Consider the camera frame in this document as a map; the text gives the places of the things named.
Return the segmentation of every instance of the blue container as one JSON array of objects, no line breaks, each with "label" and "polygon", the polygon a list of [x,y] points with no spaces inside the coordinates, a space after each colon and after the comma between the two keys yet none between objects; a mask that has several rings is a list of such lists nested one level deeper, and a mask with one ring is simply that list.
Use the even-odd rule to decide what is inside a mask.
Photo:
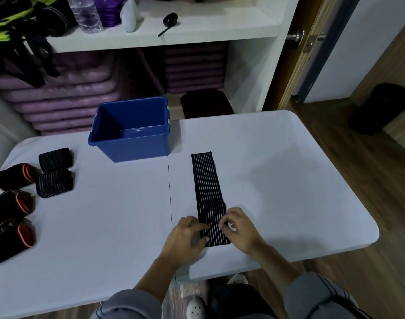
[{"label": "blue container", "polygon": [[99,105],[89,145],[113,162],[167,156],[170,112],[164,96]]}]

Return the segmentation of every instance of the gray sleeve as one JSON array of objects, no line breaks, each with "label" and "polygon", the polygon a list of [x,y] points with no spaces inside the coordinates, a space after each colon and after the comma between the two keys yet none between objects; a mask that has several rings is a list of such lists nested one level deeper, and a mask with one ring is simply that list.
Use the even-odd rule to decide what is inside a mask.
[{"label": "gray sleeve", "polygon": [[301,275],[289,286],[284,306],[290,319],[368,318],[340,285],[313,272]]},{"label": "gray sleeve", "polygon": [[117,292],[102,306],[99,306],[90,319],[160,319],[161,305],[152,294],[139,290]]}]

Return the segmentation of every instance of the white table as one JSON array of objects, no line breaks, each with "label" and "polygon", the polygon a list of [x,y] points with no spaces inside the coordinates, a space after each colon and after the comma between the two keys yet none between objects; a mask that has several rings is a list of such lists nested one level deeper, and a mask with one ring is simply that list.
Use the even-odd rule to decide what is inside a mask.
[{"label": "white table", "polygon": [[[213,152],[226,206],[242,207],[288,260],[365,247],[370,214],[300,120],[286,111],[175,121],[168,157],[114,164],[88,133],[27,139],[2,169],[69,147],[74,190],[37,197],[35,247],[0,264],[0,318],[99,300],[132,288],[180,217],[197,216],[192,153]],[[25,190],[35,194],[35,186]],[[257,268],[232,245],[210,247],[178,283]]]}]

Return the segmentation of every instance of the striped fabric strip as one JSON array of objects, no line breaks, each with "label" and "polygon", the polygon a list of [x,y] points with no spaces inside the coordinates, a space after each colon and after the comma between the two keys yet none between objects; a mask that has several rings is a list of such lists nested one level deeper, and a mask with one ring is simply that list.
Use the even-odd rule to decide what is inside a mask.
[{"label": "striped fabric strip", "polygon": [[219,221],[226,211],[220,191],[219,179],[213,155],[210,152],[192,154],[194,169],[195,195],[197,197],[198,220],[209,224],[209,230],[202,230],[200,237],[208,236],[207,247],[230,244],[225,234],[219,229]]}]

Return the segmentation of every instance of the neon yellow fabric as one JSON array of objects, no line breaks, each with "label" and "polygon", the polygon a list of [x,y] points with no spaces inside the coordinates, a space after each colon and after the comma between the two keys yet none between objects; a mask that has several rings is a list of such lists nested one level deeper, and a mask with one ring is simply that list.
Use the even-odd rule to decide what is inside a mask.
[{"label": "neon yellow fabric", "polygon": [[[57,0],[30,0],[32,5],[34,6],[38,1],[46,4],[46,5],[50,5],[53,2],[57,1]],[[7,18],[4,18],[2,21],[0,21],[0,27],[7,25],[9,23],[11,23],[12,21],[15,21],[17,19],[23,18],[27,15],[29,15],[31,12],[33,11],[33,8],[29,8],[28,10],[22,11],[20,13],[14,14],[12,16],[9,16]],[[0,32],[0,41],[9,41],[10,37],[7,31],[1,31]]]}]

